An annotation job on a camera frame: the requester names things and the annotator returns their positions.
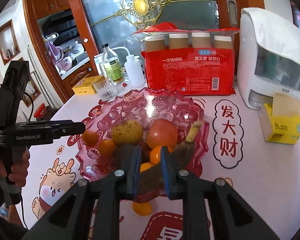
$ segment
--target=barcode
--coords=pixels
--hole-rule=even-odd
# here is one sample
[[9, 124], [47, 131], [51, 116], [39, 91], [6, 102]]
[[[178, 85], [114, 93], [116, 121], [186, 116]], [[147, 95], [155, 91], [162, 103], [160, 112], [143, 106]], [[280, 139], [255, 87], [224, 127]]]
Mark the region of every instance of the barcode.
[[212, 89], [219, 90], [219, 78], [212, 78]]

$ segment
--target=yellow tissue box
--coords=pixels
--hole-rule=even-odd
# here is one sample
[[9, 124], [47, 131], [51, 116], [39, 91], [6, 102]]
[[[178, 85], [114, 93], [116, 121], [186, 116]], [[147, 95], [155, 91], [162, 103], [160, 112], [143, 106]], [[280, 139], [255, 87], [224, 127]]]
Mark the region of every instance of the yellow tissue box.
[[300, 138], [300, 102], [278, 95], [272, 105], [264, 104], [259, 111], [263, 137], [267, 142], [296, 144]]
[[93, 95], [97, 93], [93, 84], [102, 82], [103, 80], [105, 80], [103, 76], [84, 78], [72, 90], [76, 95]]

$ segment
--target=kitchen counter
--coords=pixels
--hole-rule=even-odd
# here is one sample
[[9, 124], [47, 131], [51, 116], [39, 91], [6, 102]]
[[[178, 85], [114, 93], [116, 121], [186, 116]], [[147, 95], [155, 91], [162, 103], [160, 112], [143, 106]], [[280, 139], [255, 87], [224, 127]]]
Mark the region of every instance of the kitchen counter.
[[81, 60], [77, 65], [70, 68], [64, 75], [61, 76], [61, 79], [64, 80], [67, 76], [71, 75], [74, 71], [76, 71], [79, 67], [86, 64], [89, 61], [89, 57], [86, 57], [85, 59]]

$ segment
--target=black cable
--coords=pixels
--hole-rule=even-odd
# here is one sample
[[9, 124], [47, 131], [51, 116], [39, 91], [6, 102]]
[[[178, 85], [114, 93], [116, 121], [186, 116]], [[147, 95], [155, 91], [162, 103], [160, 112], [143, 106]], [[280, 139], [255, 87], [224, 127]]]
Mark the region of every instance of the black cable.
[[25, 222], [25, 213], [24, 213], [24, 211], [23, 211], [23, 199], [22, 199], [22, 195], [21, 195], [21, 194], [20, 194], [20, 197], [21, 197], [22, 220], [23, 220], [23, 223], [24, 223], [25, 226], [26, 226], [26, 229], [28, 229], [27, 224], [26, 224], [26, 222]]
[[[31, 114], [30, 114], [30, 117], [29, 117], [29, 122], [31, 122], [31, 117], [32, 117], [32, 114], [33, 114], [33, 109], [34, 109], [34, 103], [33, 103], [33, 100], [31, 98], [31, 96], [27, 92], [25, 92], [25, 95], [27, 95], [30, 98], [31, 104], [32, 104]], [[22, 198], [22, 194], [20, 194], [20, 198], [21, 198], [22, 220], [23, 220], [23, 223], [26, 226], [26, 229], [28, 229], [28, 226], [27, 226], [26, 221], [25, 221], [25, 212], [23, 210], [23, 198]]]
[[32, 114], [33, 114], [34, 103], [33, 103], [33, 100], [32, 100], [32, 98], [31, 98], [31, 96], [30, 96], [27, 92], [25, 92], [25, 95], [28, 96], [28, 97], [30, 98], [31, 104], [32, 104], [31, 114], [30, 114], [30, 117], [29, 117], [29, 122], [30, 122], [30, 121], [31, 121], [31, 116], [32, 116]]

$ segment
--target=tablecloth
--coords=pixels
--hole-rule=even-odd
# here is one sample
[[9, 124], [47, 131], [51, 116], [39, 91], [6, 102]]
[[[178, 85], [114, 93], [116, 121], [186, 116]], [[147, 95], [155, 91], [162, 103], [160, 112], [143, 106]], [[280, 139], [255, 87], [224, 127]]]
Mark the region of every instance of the tablecloth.
[[[249, 109], [234, 88], [236, 93], [230, 96], [193, 97], [210, 123], [201, 178], [226, 179], [280, 239], [291, 239], [300, 227], [300, 140], [294, 146], [265, 142], [258, 111]], [[53, 120], [88, 120], [97, 105], [97, 94], [73, 96]], [[75, 158], [78, 147], [73, 142], [75, 138], [63, 137], [51, 145], [31, 147], [29, 175], [22, 190], [28, 227], [81, 178]], [[120, 204], [120, 239], [166, 239], [168, 232], [173, 239], [181, 239], [182, 201], [151, 200], [153, 211], [146, 217], [137, 215], [131, 203]], [[17, 210], [22, 217], [20, 204]]]

